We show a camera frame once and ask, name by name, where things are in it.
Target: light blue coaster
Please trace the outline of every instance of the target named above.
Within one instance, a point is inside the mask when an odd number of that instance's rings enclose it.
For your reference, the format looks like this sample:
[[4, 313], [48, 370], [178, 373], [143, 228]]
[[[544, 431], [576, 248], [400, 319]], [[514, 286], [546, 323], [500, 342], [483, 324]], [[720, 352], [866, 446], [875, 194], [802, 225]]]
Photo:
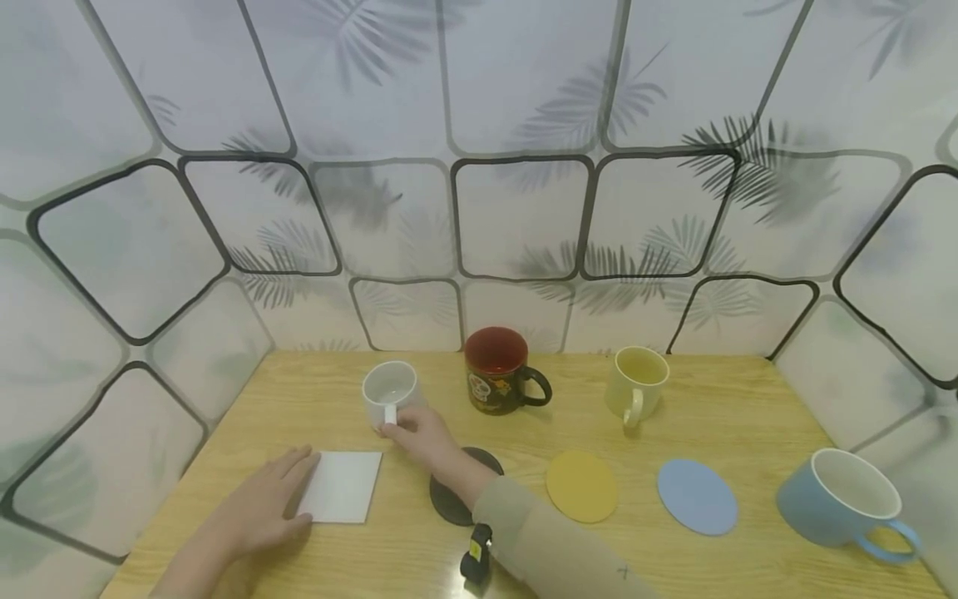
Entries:
[[724, 535], [739, 519], [739, 503], [721, 476], [692, 460], [667, 462], [658, 475], [659, 497], [675, 519], [702, 535]]

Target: beige sleeve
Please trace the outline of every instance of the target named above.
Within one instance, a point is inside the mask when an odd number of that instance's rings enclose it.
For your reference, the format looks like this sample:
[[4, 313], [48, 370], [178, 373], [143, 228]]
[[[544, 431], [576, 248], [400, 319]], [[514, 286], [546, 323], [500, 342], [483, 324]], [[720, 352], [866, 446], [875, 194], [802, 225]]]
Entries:
[[480, 495], [472, 516], [492, 529], [495, 560], [540, 599], [658, 596], [598, 535], [506, 476]]

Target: left hand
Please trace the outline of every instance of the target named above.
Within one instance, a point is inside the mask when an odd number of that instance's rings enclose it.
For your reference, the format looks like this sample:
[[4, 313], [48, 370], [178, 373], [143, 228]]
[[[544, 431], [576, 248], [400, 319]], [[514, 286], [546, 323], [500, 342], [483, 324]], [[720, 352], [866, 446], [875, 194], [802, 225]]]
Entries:
[[222, 542], [235, 560], [309, 528], [312, 514], [286, 519], [285, 513], [319, 462], [321, 454], [311, 452], [306, 445], [267, 462], [226, 497], [197, 532]]

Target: mug with cartoon print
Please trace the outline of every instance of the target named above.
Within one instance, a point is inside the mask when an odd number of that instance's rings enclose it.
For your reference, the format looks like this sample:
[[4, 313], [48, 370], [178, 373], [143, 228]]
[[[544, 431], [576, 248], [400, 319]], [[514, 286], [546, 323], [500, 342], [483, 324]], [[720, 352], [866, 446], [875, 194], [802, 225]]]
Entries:
[[[469, 400], [484, 414], [508, 414], [523, 405], [546, 405], [552, 399], [549, 381], [526, 365], [529, 346], [516, 331], [505, 327], [480, 329], [466, 340], [464, 353]], [[526, 395], [529, 379], [538, 383], [543, 397]]]

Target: wooden table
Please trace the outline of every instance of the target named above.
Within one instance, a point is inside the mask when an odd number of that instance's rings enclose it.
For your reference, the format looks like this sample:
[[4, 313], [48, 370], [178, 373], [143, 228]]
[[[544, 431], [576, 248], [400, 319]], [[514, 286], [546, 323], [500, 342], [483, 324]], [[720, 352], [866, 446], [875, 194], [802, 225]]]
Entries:
[[[544, 473], [565, 449], [611, 466], [620, 505], [590, 528], [668, 599], [941, 599], [920, 563], [879, 564], [854, 549], [825, 549], [793, 533], [775, 491], [825, 433], [758, 357], [669, 356], [673, 378], [658, 410], [629, 438], [602, 402], [611, 358], [533, 356], [552, 382], [547, 407], [484, 416], [467, 399], [461, 354], [277, 352], [260, 366], [104, 592], [144, 597], [177, 547], [242, 479], [289, 446], [384, 451], [366, 525], [315, 525], [308, 540], [237, 564], [217, 593], [335, 599], [469, 597], [459, 560], [470, 529], [433, 511], [428, 476], [366, 423], [359, 385], [387, 359], [405, 359], [464, 446], [491, 451], [506, 473], [546, 497]], [[740, 521], [727, 536], [683, 528], [659, 502], [667, 460], [700, 460], [729, 482]], [[490, 599], [532, 597], [496, 570]]]

